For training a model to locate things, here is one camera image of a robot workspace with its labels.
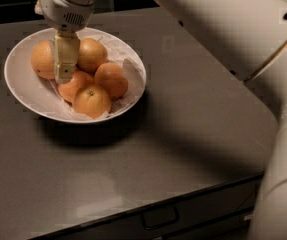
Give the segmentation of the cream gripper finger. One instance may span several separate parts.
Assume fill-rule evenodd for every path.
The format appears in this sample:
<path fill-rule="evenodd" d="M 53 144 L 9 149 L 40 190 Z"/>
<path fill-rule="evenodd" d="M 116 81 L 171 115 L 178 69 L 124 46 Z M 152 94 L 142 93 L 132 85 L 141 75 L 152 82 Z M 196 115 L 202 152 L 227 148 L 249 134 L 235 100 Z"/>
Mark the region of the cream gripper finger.
<path fill-rule="evenodd" d="M 79 56 L 80 39 L 75 32 L 58 31 L 51 40 L 54 58 L 55 81 L 68 83 L 76 69 Z"/>

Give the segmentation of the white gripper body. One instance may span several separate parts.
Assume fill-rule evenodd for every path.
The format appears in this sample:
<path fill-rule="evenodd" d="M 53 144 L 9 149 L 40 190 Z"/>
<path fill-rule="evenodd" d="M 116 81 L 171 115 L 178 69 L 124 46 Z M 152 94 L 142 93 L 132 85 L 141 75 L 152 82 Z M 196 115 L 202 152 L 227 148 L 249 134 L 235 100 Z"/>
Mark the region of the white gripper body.
<path fill-rule="evenodd" d="M 88 23 L 95 0 L 38 0 L 35 12 L 59 31 L 77 32 Z"/>

